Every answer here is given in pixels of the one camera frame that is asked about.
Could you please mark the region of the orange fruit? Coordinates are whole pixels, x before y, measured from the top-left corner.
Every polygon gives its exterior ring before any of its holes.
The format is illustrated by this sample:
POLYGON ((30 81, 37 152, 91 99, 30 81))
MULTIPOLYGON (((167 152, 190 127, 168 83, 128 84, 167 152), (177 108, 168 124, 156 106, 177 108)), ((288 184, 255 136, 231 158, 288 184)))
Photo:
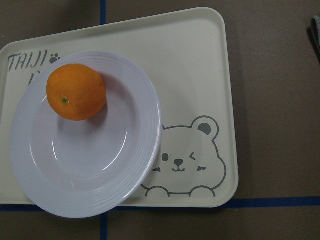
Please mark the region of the orange fruit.
POLYGON ((67 64, 48 77, 47 100, 62 118, 87 120, 107 103, 106 84, 98 72, 82 64, 67 64))

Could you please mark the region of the cream bear tray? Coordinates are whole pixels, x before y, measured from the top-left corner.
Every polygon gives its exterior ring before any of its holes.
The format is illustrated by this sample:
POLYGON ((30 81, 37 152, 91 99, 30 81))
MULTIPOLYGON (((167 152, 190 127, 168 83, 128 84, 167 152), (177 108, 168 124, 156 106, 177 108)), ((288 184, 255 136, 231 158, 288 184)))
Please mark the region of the cream bear tray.
POLYGON ((203 161, 222 167, 184 179, 150 174, 126 207, 218 207, 235 194, 238 160, 225 22, 197 7, 16 41, 0 52, 0 202, 28 205, 9 160, 10 126, 27 86, 61 57, 108 51, 138 64, 150 77, 163 114, 162 149, 186 156, 186 141, 203 161))

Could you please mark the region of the white round plate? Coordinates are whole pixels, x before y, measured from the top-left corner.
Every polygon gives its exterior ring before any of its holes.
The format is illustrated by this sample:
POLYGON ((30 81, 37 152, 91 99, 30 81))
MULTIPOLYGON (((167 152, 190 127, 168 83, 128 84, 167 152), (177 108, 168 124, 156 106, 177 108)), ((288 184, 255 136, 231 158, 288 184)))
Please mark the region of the white round plate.
POLYGON ((110 52, 66 56, 26 89, 13 118, 9 155, 25 195, 65 218, 87 218, 123 203, 151 170, 160 148, 162 114, 157 92, 131 60, 110 52), (71 121, 49 106, 49 75, 67 64, 101 74, 107 104, 94 117, 71 121))

